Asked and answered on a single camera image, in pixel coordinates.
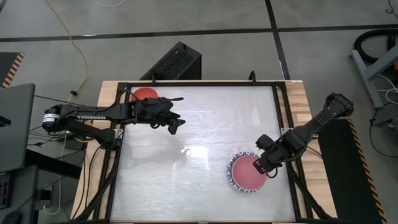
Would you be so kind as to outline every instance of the concrete floor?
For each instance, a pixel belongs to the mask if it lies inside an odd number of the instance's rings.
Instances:
[[[116,4],[116,0],[100,0]],[[73,35],[123,34],[178,30],[271,28],[263,0],[127,0],[118,8],[105,8],[89,0],[50,0]],[[278,27],[358,26],[396,24],[384,12],[387,1],[372,0],[271,0]],[[398,1],[392,1],[398,9]],[[4,42],[5,37],[66,35],[44,0],[9,0],[0,12],[0,52],[25,52],[12,85],[35,83],[36,94],[66,100],[84,76],[84,63],[67,40]],[[354,121],[389,223],[398,223],[398,161],[378,154],[370,145],[372,105],[353,61],[348,58],[353,42],[366,30],[279,33],[291,79],[303,80],[311,111],[322,109],[325,97],[340,92],[354,101]],[[75,102],[95,105],[104,80],[137,80],[178,41],[203,54],[203,79],[247,79],[255,70],[259,79],[281,80],[282,70],[271,32],[257,34],[185,35],[123,39],[78,40],[89,65],[89,78]],[[386,48],[385,38],[365,43],[375,56]],[[32,127],[40,125],[43,110],[54,102],[35,99]],[[395,105],[383,113],[393,113]],[[374,129],[374,142],[387,153],[398,155],[396,133]],[[35,150],[57,157],[61,145],[50,143]],[[67,159],[78,163],[83,155]],[[57,178],[42,172],[40,185]],[[74,198],[77,181],[62,182],[62,204]],[[69,213],[71,203],[66,206]],[[67,220],[60,211],[40,213],[39,223]]]

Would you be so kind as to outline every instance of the warning stripe tape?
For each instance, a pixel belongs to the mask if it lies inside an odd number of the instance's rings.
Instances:
[[[381,203],[380,203],[380,200],[379,200],[379,195],[376,192],[376,188],[374,186],[373,179],[371,177],[371,173],[370,173],[369,168],[368,168],[368,164],[366,163],[366,159],[365,159],[365,156],[363,154],[361,143],[359,143],[359,138],[358,138],[358,135],[356,134],[354,123],[350,119],[347,119],[347,122],[348,122],[348,124],[349,124],[349,126],[351,128],[351,132],[352,132],[352,134],[354,136],[355,145],[356,145],[356,148],[358,150],[359,157],[361,158],[362,166],[363,166],[363,168],[365,170],[366,177],[368,178],[369,186],[370,186],[371,191],[373,193],[373,198],[374,198],[374,201],[376,203],[376,207],[378,209],[378,212],[379,212],[379,215],[380,215],[380,218],[381,218],[381,222],[382,222],[382,224],[387,224],[387,219],[386,219],[386,216],[384,216],[383,207],[381,206]]]
[[[22,60],[25,57],[25,53],[19,53],[14,60],[14,63],[11,65],[10,71],[7,74],[7,77],[4,79],[3,83],[1,84],[0,88],[8,88],[11,85],[12,80],[17,73],[19,66],[22,63]]]

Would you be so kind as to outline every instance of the blue patterned rim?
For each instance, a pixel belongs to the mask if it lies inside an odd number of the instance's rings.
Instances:
[[[232,184],[232,186],[234,186],[234,188],[236,188],[238,191],[240,192],[244,192],[244,193],[252,193],[252,192],[256,192],[258,191],[262,186],[258,187],[257,189],[254,190],[247,190],[244,189],[242,187],[240,187],[238,184],[236,184],[236,182],[234,181],[233,177],[232,177],[232,166],[234,164],[234,162],[239,159],[242,156],[255,156],[256,158],[259,158],[259,156],[257,154],[255,154],[254,152],[239,152],[237,154],[235,154],[229,161],[228,161],[228,166],[226,168],[226,176],[229,180],[229,182]]]

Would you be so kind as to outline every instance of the black box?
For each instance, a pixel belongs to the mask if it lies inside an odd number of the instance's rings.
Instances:
[[[178,42],[140,80],[201,80],[201,53]]]

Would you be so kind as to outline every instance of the white cable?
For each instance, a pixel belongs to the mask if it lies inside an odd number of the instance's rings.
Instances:
[[[67,134],[66,134],[66,132],[65,132],[65,140],[63,140],[63,147],[62,147],[62,150],[61,150],[61,158],[60,158],[61,161],[62,161],[62,156],[63,156],[63,150],[65,149],[66,143],[67,143]],[[43,212],[46,213],[47,215],[55,215],[55,214],[57,214],[57,213],[60,211],[60,209],[61,209],[61,175],[59,175],[59,178],[60,178],[60,180],[59,180],[59,182],[60,182],[60,194],[59,194],[59,197],[58,197],[58,209],[57,209],[56,212],[49,213],[49,212],[46,212],[46,211],[45,211],[45,205],[44,205],[44,207],[43,207]]]
[[[103,6],[103,7],[118,7],[118,6],[120,6],[121,4],[123,4],[126,0],[123,0],[123,1],[121,1],[119,4],[116,4],[116,5],[114,5],[114,6],[109,6],[109,5],[104,5],[104,4],[101,4],[101,3],[99,3],[99,2],[94,2],[93,0],[90,0],[92,3],[94,3],[94,4],[97,4],[97,5],[99,5],[99,6]]]
[[[392,88],[389,89],[389,90],[378,90],[378,91],[385,91],[386,94],[385,94],[384,96],[386,97],[386,100],[388,100],[390,103],[393,103],[393,104],[397,104],[397,105],[398,105],[398,102],[392,101],[390,98],[388,98],[388,94],[389,94],[391,91],[395,90],[395,92],[398,93],[398,89],[396,88],[396,86],[392,83],[392,81],[391,81],[390,79],[388,79],[388,78],[385,77],[384,75],[378,75],[378,77],[384,78],[385,80],[387,80],[387,81],[392,85]]]

